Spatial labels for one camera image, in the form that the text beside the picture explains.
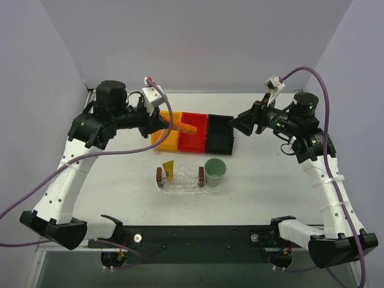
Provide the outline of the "orange toothpaste tube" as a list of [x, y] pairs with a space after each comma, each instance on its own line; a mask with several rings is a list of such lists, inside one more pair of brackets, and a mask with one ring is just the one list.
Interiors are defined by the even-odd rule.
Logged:
[[197, 133], [197, 128], [190, 124], [185, 124], [179, 121], [170, 121], [169, 119], [165, 119], [164, 121], [169, 126], [172, 126], [172, 130], [185, 133], [185, 134], [192, 134], [192, 135], [195, 135]]

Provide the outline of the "black plastic bin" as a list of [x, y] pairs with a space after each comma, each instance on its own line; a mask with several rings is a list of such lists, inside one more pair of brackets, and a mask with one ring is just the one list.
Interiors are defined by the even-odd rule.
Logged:
[[234, 133], [229, 124], [233, 116], [208, 115], [205, 153], [214, 155], [232, 155]]

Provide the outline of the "yellow toothpaste tube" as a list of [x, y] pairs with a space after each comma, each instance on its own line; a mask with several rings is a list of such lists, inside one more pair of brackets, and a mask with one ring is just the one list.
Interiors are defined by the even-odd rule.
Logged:
[[174, 180], [174, 161], [167, 161], [162, 164], [166, 179], [168, 182], [173, 182]]

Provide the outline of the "mint green cup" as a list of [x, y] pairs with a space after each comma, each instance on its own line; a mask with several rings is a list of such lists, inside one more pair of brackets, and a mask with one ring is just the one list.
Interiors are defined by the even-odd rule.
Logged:
[[205, 165], [205, 179], [210, 187], [217, 187], [223, 183], [223, 178], [226, 174], [226, 164], [219, 158], [209, 159]]

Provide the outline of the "clear toothbrush holder brown ends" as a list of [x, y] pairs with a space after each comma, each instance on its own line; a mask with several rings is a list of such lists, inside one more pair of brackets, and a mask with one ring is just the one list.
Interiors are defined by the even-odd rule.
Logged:
[[203, 166], [175, 166], [173, 178], [169, 181], [162, 167], [156, 168], [155, 183], [158, 188], [202, 188], [205, 186], [205, 169]]

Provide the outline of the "pink toothbrush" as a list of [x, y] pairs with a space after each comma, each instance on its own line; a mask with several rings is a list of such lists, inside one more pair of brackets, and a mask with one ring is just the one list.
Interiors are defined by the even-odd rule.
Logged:
[[161, 143], [157, 146], [157, 149], [166, 149], [167, 148], [166, 135], [167, 135], [167, 130], [163, 130], [160, 133], [160, 135], [158, 137], [158, 142], [161, 142]]

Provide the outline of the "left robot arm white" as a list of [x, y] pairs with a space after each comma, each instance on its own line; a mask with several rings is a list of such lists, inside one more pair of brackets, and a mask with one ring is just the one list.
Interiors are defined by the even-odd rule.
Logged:
[[107, 217], [107, 222], [91, 223], [74, 218], [73, 211], [91, 167], [98, 157], [108, 155], [105, 148], [118, 130], [136, 128], [147, 138], [169, 129], [159, 109], [169, 102], [165, 92], [149, 77], [145, 85], [137, 106], [129, 104], [124, 83], [105, 80], [97, 86], [95, 99], [72, 121], [61, 162], [43, 182], [46, 192], [32, 210], [22, 212], [20, 222], [24, 226], [68, 250], [86, 239], [101, 238], [110, 247], [122, 242], [118, 220]]

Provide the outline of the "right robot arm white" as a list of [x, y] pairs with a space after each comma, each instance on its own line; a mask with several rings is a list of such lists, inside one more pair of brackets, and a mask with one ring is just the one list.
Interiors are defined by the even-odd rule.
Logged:
[[288, 138], [287, 144], [311, 182], [323, 219], [323, 230], [291, 216], [273, 219], [275, 239], [305, 248], [318, 268], [357, 261], [358, 247], [367, 255], [379, 241], [375, 233], [366, 232], [353, 212], [343, 185], [344, 176], [338, 169], [336, 150], [332, 140], [324, 138], [315, 116], [318, 97], [299, 92], [288, 107], [280, 110], [268, 104], [270, 96], [265, 94], [229, 124], [246, 136], [270, 128], [274, 134]]

